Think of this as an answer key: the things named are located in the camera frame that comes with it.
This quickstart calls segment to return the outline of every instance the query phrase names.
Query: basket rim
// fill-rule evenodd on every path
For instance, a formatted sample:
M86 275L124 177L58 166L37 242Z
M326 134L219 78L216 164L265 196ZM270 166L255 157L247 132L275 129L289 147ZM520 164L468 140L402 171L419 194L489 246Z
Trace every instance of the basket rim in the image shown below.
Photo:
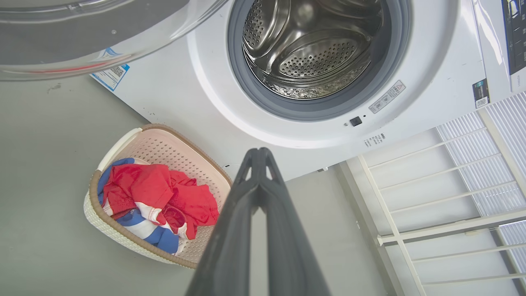
M177 137L181 141L183 141L186 145L190 146L197 154L202 156L206 161L208 161L227 181L228 185L232 187L232 180L227 175L227 173L206 153L204 153L199 147L197 147L194 143L186 139L184 136L179 134L177 131L172 129L169 126L163 125L163 124L147 124L142 127L143 131L146 130L163 130L166 132L171 133L173 136ZM146 242L145 240L139 238L138 236L131 233L129 230L124 228L124 226L120 225L117 221L115 221L111 216L106 214L104 212L102 206L99 204L98 196L97 196L97 185L98 181L100 179L100 176L102 175L102 171L96 170L93 174L93 177L89 183L89 201L91 203L91 206L93 207L93 210L97 214L97 216L106 224L108 224L111 228L113 228L115 231L119 232L123 236L125 236L127 239L133 241L134 243L138 244L140 247L146 249L147 251L166 259L170 262L182 265L184 267L195 269L197 268L197 263L181 259L179 257L176 257L175 255L172 255L166 251L163 251L159 249L158 247Z

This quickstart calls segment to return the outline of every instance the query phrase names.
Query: white basket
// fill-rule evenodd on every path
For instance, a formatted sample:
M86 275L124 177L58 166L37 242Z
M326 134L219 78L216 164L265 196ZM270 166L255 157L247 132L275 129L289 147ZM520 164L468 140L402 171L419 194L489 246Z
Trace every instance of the white basket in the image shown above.
M93 174L84 200L84 214L93 226L141 255L165 263L196 268L213 226L199 226L196 238L180 240L176 255L172 255L129 232L103 211L97 196L100 175L115 160L127 157L141 159L149 164L166 164L170 170L181 171L189 178L197 179L198 185L207 184L216 199L219 212L230 191L230 178L199 148L161 124L148 124L128 132L108 151Z

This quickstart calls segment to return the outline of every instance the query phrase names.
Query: control panel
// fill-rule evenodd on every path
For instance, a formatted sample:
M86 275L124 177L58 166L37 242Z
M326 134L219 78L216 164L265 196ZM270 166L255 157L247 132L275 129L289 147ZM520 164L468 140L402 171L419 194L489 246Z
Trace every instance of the control panel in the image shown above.
M525 0L502 0L510 75L526 67Z

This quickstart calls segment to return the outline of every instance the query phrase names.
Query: concrete floor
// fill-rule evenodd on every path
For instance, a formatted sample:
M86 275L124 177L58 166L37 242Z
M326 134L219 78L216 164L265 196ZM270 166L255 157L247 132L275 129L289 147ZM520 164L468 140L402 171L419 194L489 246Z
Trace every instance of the concrete floor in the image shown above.
M146 123L89 76L0 83L2 295L185 293L193 270L120 246L83 213L99 161L123 134ZM287 184L333 295L385 295L334 172ZM264 221L256 214L253 229L264 231ZM253 254L265 251L264 241L252 237ZM263 257L252 260L265 265ZM266 294L265 271L251 274L257 277L251 292Z

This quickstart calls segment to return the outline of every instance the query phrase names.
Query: red clothing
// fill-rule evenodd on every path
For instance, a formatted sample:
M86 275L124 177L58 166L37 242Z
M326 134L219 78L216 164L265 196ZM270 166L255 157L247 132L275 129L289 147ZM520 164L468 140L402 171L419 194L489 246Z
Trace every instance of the red clothing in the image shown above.
M208 185L197 186L196 179L163 164L112 167L104 186L103 208L113 219L138 208L144 218L174 233L183 231L191 240L197 226L215 225L219 217ZM186 229L179 229L185 223Z

